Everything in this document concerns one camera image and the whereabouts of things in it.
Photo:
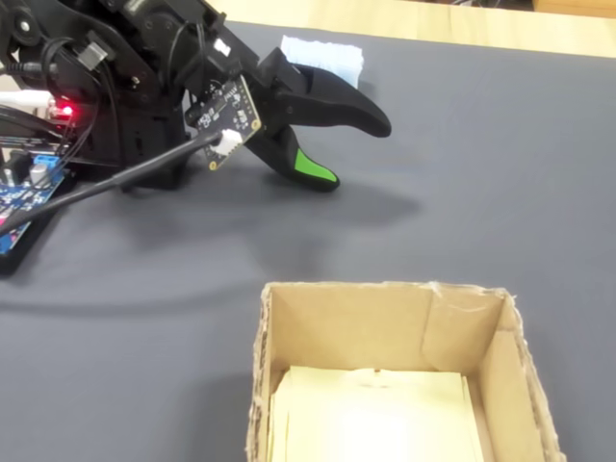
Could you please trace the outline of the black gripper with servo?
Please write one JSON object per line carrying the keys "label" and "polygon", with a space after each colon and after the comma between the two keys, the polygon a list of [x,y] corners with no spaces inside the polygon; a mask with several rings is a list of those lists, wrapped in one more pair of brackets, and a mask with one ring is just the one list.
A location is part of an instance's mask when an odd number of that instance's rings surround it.
{"label": "black gripper with servo", "polygon": [[304,153],[292,125],[391,135],[389,118],[360,90],[330,71],[294,67],[278,48],[260,60],[220,14],[182,27],[182,87],[195,98],[190,127],[241,139],[283,178],[316,192],[335,191],[340,179]]}

